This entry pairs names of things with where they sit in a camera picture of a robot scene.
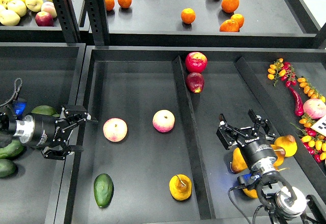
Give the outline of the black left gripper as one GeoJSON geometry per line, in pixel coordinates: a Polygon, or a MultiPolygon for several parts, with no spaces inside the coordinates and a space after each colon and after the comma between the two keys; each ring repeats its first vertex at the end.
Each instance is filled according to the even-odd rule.
{"type": "Polygon", "coordinates": [[[68,141],[74,128],[85,122],[97,124],[98,120],[82,105],[64,105],[60,117],[29,113],[24,117],[24,144],[41,148],[45,159],[65,160],[68,155],[84,151],[68,141]]]}

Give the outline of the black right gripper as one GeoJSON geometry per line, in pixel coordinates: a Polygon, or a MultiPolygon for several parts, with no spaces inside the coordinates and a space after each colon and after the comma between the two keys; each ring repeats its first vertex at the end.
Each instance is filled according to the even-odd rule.
{"type": "Polygon", "coordinates": [[[273,171],[277,156],[269,141],[275,138],[268,119],[262,119],[252,109],[248,115],[254,125],[252,127],[236,128],[227,123],[223,114],[219,115],[217,136],[226,150],[237,146],[248,166],[253,172],[273,171]]]}

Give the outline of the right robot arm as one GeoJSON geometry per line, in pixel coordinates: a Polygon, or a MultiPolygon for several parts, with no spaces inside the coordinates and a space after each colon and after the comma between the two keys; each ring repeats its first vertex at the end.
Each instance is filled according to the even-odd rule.
{"type": "Polygon", "coordinates": [[[271,223],[288,223],[297,217],[302,223],[325,223],[325,212],[316,197],[303,195],[276,170],[278,157],[270,144],[276,135],[270,121],[253,110],[248,115],[253,126],[236,128],[220,114],[216,132],[225,149],[237,147],[250,171],[237,178],[237,188],[256,191],[259,208],[264,208],[271,223]]]}

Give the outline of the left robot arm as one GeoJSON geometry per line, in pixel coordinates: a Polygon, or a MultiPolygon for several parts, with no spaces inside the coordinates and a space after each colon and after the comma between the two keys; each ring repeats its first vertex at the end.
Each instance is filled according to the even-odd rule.
{"type": "Polygon", "coordinates": [[[29,147],[42,149],[45,159],[65,160],[73,152],[82,152],[80,145],[70,145],[68,141],[74,128],[85,122],[97,123],[82,105],[63,105],[59,117],[29,113],[19,118],[26,102],[19,100],[22,79],[14,81],[14,91],[10,99],[1,104],[1,132],[16,137],[29,147]]]}

